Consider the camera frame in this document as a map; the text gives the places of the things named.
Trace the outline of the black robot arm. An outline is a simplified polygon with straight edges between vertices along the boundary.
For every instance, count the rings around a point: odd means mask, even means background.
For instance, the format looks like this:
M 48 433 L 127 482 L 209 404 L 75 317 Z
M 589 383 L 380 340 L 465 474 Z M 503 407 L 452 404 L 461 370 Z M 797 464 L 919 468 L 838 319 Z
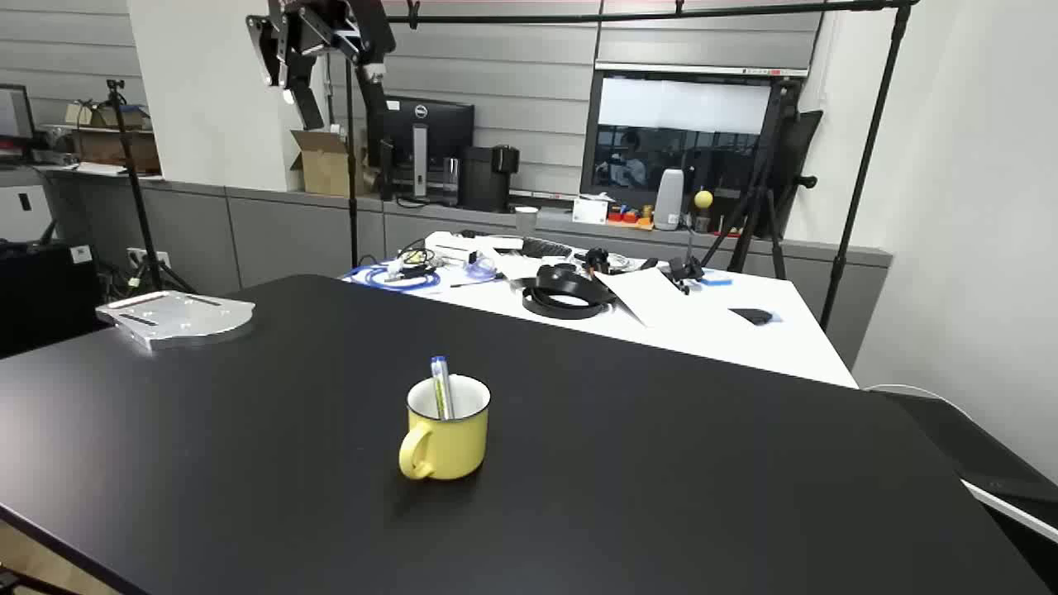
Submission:
M 367 108 L 367 158 L 389 158 L 387 67 L 398 48 L 380 0 L 265 0 L 261 14 L 246 15 L 246 30 L 265 67 L 265 82 L 287 92 L 301 123 L 320 128 L 323 115 L 312 79 L 320 56 L 345 56 Z

